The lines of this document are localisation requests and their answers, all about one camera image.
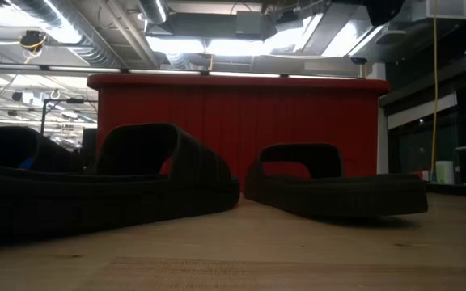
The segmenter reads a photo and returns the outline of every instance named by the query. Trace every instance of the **silver duct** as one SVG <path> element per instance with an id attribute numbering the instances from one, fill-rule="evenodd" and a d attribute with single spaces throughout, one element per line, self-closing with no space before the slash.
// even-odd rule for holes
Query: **silver duct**
<path id="1" fill-rule="evenodd" d="M 167 21 L 169 11 L 165 0 L 138 0 L 138 4 L 149 23 L 161 24 Z"/>
<path id="2" fill-rule="evenodd" d="M 167 59 L 170 65 L 176 70 L 190 69 L 190 60 L 186 53 L 167 53 Z"/>
<path id="3" fill-rule="evenodd" d="M 39 23 L 52 38 L 63 44 L 87 64 L 106 68 L 126 67 L 123 60 L 69 0 L 6 0 L 17 11 Z"/>

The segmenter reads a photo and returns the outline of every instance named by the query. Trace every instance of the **light fixture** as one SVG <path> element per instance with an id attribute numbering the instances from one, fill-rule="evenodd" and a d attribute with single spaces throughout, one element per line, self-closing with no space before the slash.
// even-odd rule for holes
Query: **light fixture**
<path id="1" fill-rule="evenodd" d="M 357 28 L 348 22 L 324 50 L 322 57 L 344 57 L 357 44 Z"/>
<path id="2" fill-rule="evenodd" d="M 69 66 L 52 65 L 49 67 L 49 69 L 53 71 L 62 71 L 62 72 L 120 73 L 120 69 L 113 69 L 113 68 L 69 67 Z"/>
<path id="3" fill-rule="evenodd" d="M 40 125 L 40 121 L 36 120 L 0 120 L 0 124 L 30 124 Z M 45 121 L 45 125 L 73 125 L 82 126 L 86 129 L 96 129 L 98 124 L 88 122 L 69 122 L 69 121 Z"/>
<path id="4" fill-rule="evenodd" d="M 150 47 L 155 52 L 161 53 L 203 53 L 204 45 L 198 39 L 182 39 L 182 38 L 146 38 Z"/>
<path id="5" fill-rule="evenodd" d="M 129 70 L 131 74 L 179 74 L 179 75 L 199 75 L 199 71 L 191 70 L 138 70 L 131 69 Z"/>
<path id="6" fill-rule="evenodd" d="M 233 72 L 210 72 L 210 76 L 223 77 L 254 77 L 254 78 L 279 78 L 279 74 L 254 74 L 254 73 L 233 73 Z"/>
<path id="7" fill-rule="evenodd" d="M 363 39 L 355 46 L 355 48 L 351 49 L 348 53 L 349 56 L 353 56 L 356 54 L 358 51 L 360 51 L 362 48 L 364 48 L 365 45 L 367 45 L 370 40 L 372 40 L 382 29 L 384 28 L 384 25 L 381 25 L 379 27 L 376 27 L 375 29 L 370 30 L 370 32 L 367 32 L 368 36 L 366 34 L 363 36 Z"/>
<path id="8" fill-rule="evenodd" d="M 68 112 L 68 111 L 65 111 L 65 112 L 62 112 L 61 113 L 63 116 L 68 116 L 68 117 L 71 117 L 71 118 L 78 118 L 78 114 L 75 113 L 75 112 Z"/>
<path id="9" fill-rule="evenodd" d="M 40 70 L 38 65 L 0 64 L 3 70 Z"/>
<path id="10" fill-rule="evenodd" d="M 327 79 L 327 80 L 335 80 L 335 79 L 350 80 L 350 79 L 354 79 L 354 78 L 350 78 L 350 77 L 307 76 L 307 75 L 289 75 L 289 78 L 315 78 L 315 79 Z"/>
<path id="11" fill-rule="evenodd" d="M 212 40 L 206 52 L 217 56 L 259 56 L 263 53 L 261 40 Z"/>
<path id="12" fill-rule="evenodd" d="M 314 33 L 317 26 L 320 24 L 320 21 L 322 18 L 323 18 L 323 13 L 318 13 L 314 16 L 309 16 L 303 20 L 303 27 L 305 27 L 305 30 L 301 38 L 298 41 L 296 41 L 294 45 L 295 52 L 302 50 L 305 47 L 308 40 L 311 39 L 312 33 Z"/>
<path id="13" fill-rule="evenodd" d="M 55 105 L 55 104 L 53 104 L 53 103 L 51 103 L 51 102 L 48 102 L 48 105 L 47 105 L 47 106 L 51 106 L 52 109 L 65 110 L 65 108 L 62 107 L 61 105 Z"/>

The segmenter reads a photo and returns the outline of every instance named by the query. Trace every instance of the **wooden table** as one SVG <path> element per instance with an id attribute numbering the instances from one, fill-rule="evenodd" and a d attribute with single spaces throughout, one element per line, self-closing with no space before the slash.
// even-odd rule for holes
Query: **wooden table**
<path id="1" fill-rule="evenodd" d="M 428 213 L 225 213 L 0 247 L 0 290 L 466 290 L 466 197 Z"/>

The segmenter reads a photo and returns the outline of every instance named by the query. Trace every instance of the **exposed ceiling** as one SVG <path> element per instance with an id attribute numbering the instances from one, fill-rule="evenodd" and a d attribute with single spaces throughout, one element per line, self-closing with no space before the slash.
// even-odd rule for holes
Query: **exposed ceiling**
<path id="1" fill-rule="evenodd" d="M 191 70 L 359 77 L 362 73 L 361 66 L 355 65 L 349 57 L 343 57 L 350 52 L 354 52 L 355 57 L 367 57 L 371 61 L 403 58 L 413 49 L 419 49 L 432 41 L 426 33 L 431 29 L 429 17 L 421 21 L 411 20 L 413 0 L 406 0 L 400 15 L 382 27 L 371 26 L 364 6 L 333 3 L 330 0 L 167 0 L 170 11 L 168 21 L 147 26 L 138 0 L 51 0 L 48 3 L 56 3 L 62 9 L 72 9 L 69 17 L 62 20 L 62 29 L 73 22 L 72 31 L 67 28 L 67 32 L 70 35 L 81 33 L 82 40 L 79 44 L 69 45 L 59 42 L 67 35 L 59 37 L 61 30 L 53 31 L 51 22 L 42 23 L 43 20 L 37 21 L 37 18 L 33 19 L 16 10 L 16 7 L 22 9 L 41 1 L 35 1 L 35 4 L 26 4 L 32 2 L 25 0 L 10 1 L 15 4 L 13 8 L 0 5 L 0 63 L 3 64 L 27 62 L 32 65 L 90 66 L 89 58 L 80 52 L 97 44 L 99 49 L 105 51 L 105 60 L 112 57 L 113 66 L 127 69 L 156 66 L 161 69 L 179 69 L 173 60 L 173 53 L 169 53 L 175 51 L 177 55 L 184 57 L 182 66 L 186 65 L 185 69 Z M 207 17 L 216 19 L 217 22 L 206 22 Z M 254 40 L 242 40 L 236 46 L 223 45 L 219 48 L 222 52 L 216 53 L 217 48 L 213 50 L 211 47 L 215 39 L 221 38 L 210 36 L 225 34 L 221 27 L 227 27 L 232 24 L 231 21 L 234 25 L 233 34 L 244 39 L 254 37 Z M 441 29 L 444 32 L 449 31 L 459 21 L 461 19 L 442 21 Z M 50 35 L 38 53 L 35 53 L 35 49 L 23 49 L 19 43 L 20 37 L 30 30 Z M 202 36 L 185 36 L 195 34 L 196 30 Z M 386 38 L 385 40 L 393 40 L 395 43 L 383 46 L 379 41 L 388 36 L 389 31 L 394 31 L 395 35 L 392 36 L 398 37 Z M 414 43 L 414 46 L 404 46 L 403 44 L 411 43 L 414 39 L 412 36 L 417 37 L 417 40 L 418 36 L 424 38 Z M 166 39 L 176 42 L 165 43 Z M 363 42 L 365 45 L 356 49 Z M 408 47 L 412 47 L 411 51 L 404 49 Z M 212 57 L 208 54 L 210 51 L 214 52 Z M 33 91 L 38 98 L 48 96 L 54 91 L 60 92 L 62 98 L 95 101 L 98 98 L 97 92 L 86 87 L 84 74 L 53 74 L 43 70 L 27 71 L 24 74 L 20 71 L 0 70 L 0 124 L 25 120 L 33 128 L 40 127 L 37 121 L 40 121 L 42 106 L 37 102 L 25 104 L 12 100 L 11 96 L 16 91 Z M 94 104 L 59 105 L 64 108 L 64 113 L 75 112 L 77 118 L 68 117 L 62 114 L 62 110 L 54 108 L 46 117 L 48 122 L 45 132 L 51 133 L 52 138 L 57 140 L 64 138 L 79 142 L 83 126 L 95 126 L 91 121 L 96 120 Z M 83 124 L 73 126 L 73 122 Z"/>

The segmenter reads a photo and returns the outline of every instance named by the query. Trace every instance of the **red partition wall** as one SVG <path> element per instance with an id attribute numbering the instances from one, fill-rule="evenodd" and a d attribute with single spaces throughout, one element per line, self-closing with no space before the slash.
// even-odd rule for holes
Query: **red partition wall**
<path id="1" fill-rule="evenodd" d="M 123 124 L 179 125 L 229 163 L 241 180 L 256 154 L 282 142 L 326 142 L 347 175 L 376 172 L 378 96 L 384 81 L 93 75 L 98 142 Z"/>

